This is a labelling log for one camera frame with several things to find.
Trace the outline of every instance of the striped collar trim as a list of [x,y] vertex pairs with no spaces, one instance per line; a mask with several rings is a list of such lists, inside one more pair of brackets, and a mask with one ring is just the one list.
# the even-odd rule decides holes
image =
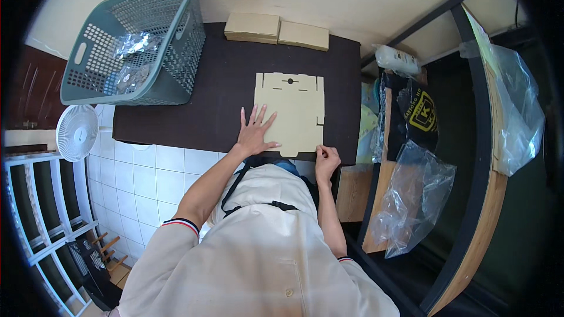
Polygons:
[[344,262],[344,261],[352,261],[352,262],[354,262],[354,260],[353,260],[352,258],[347,257],[347,256],[343,256],[343,257],[340,257],[340,258],[337,258],[337,259],[338,259],[339,262]]
[[190,228],[194,231],[196,236],[200,237],[200,229],[198,229],[198,227],[194,223],[190,222],[187,219],[173,218],[170,221],[163,222],[161,226],[170,225],[170,224],[180,224],[180,225],[187,226],[188,228]]

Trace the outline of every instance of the brown door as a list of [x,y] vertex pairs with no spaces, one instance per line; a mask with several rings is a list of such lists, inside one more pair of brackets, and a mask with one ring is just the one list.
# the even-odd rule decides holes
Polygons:
[[56,129],[66,106],[59,93],[67,61],[24,46],[12,81],[6,129]]

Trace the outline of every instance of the person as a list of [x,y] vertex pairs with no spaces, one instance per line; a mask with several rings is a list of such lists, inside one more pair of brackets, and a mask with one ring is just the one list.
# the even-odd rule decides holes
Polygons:
[[[318,212],[305,182],[283,167],[245,166],[234,175],[245,159],[279,146],[264,143],[276,118],[263,123],[265,111],[257,116],[254,106],[256,122],[247,124],[241,109],[237,143],[155,231],[123,289],[121,317],[399,316],[347,257],[331,194],[341,163],[335,148],[317,146]],[[211,229],[199,243],[206,221]]]

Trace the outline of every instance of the wooden dowel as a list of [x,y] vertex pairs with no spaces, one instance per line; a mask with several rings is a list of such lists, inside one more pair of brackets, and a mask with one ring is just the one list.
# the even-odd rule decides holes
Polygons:
[[114,269],[116,269],[116,267],[119,266],[120,264],[122,264],[122,263],[125,261],[126,258],[127,258],[127,255],[123,256],[123,257],[119,260],[119,262],[117,262],[117,264],[116,264],[115,266],[113,266],[113,267],[111,267],[111,268],[108,269],[108,272],[112,272]]
[[113,255],[114,253],[116,253],[116,251],[111,250],[110,252],[108,252],[107,255],[104,256],[104,258],[102,258],[103,261],[105,261],[106,259],[108,259],[111,255]]
[[119,240],[119,239],[120,239],[120,237],[119,237],[119,236],[116,236],[115,239],[113,239],[113,240],[110,241],[106,246],[104,246],[104,247],[102,247],[102,248],[100,249],[100,253],[104,253],[104,251],[108,250],[111,245],[117,243],[117,240]]
[[103,233],[101,236],[98,236],[98,238],[92,242],[92,244],[94,245],[95,243],[97,243],[98,241],[102,240],[104,238],[104,236],[108,235],[107,232]]

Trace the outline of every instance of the hand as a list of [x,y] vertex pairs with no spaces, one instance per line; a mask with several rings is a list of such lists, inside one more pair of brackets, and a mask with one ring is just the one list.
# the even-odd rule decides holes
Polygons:
[[253,112],[250,114],[249,125],[246,124],[245,108],[241,108],[241,130],[237,138],[237,144],[242,148],[244,157],[247,158],[253,154],[259,154],[274,147],[280,147],[281,144],[277,142],[264,143],[264,133],[276,119],[277,113],[274,112],[266,123],[262,123],[264,113],[266,112],[266,104],[262,106],[261,112],[258,114],[257,120],[253,122],[257,115],[257,105],[253,107]]
[[315,180],[318,186],[331,187],[331,175],[335,169],[341,164],[339,153],[334,147],[326,147],[322,144],[316,148],[317,159],[315,161]]

